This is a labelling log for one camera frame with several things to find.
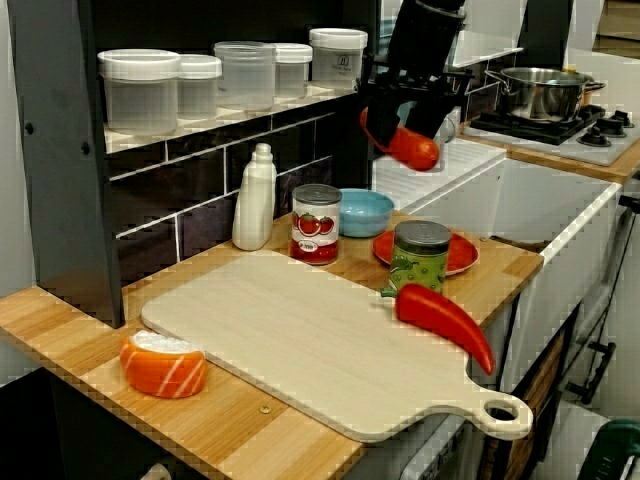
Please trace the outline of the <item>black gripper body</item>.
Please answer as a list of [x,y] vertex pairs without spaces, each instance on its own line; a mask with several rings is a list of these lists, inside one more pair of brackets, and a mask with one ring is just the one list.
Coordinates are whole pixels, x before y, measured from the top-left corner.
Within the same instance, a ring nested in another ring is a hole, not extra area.
[[358,97],[380,93],[401,102],[443,99],[460,103],[472,74],[448,73],[447,59],[466,14],[462,1],[404,1],[387,52],[363,59]]

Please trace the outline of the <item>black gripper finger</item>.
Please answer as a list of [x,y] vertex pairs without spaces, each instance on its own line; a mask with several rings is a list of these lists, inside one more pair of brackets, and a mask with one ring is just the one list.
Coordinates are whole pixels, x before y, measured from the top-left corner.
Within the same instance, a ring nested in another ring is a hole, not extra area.
[[452,109],[453,105],[443,99],[418,101],[409,111],[407,128],[433,139]]
[[370,97],[367,107],[366,130],[376,146],[389,146],[399,125],[399,95],[380,93]]

